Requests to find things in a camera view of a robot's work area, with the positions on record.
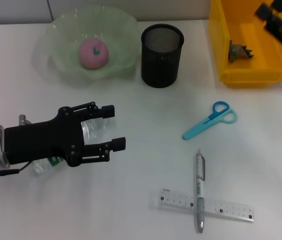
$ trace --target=pen holder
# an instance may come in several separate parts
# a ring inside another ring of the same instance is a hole
[[[156,24],[142,33],[142,79],[154,88],[165,88],[177,78],[182,32],[168,24]]]

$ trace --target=silver pen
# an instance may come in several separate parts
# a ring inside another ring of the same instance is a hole
[[[197,227],[200,233],[204,228],[204,181],[205,159],[198,149],[196,154],[196,198],[197,198]]]

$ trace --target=green glass bowl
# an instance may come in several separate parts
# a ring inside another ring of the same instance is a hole
[[[87,69],[80,64],[78,50],[86,38],[105,42],[109,49],[107,65]],[[136,19],[120,9],[101,5],[85,5],[64,13],[48,26],[44,41],[61,72],[93,79],[134,66],[141,46]]]

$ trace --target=yellow plastic container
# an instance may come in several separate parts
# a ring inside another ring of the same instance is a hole
[[[254,13],[263,0],[212,0],[209,33],[220,81],[230,87],[263,87],[282,81],[282,44]],[[253,58],[228,60],[230,40]]]

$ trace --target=pink ball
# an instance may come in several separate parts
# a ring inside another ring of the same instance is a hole
[[[87,38],[80,46],[79,58],[81,64],[86,68],[97,69],[109,61],[109,50],[100,39]]]

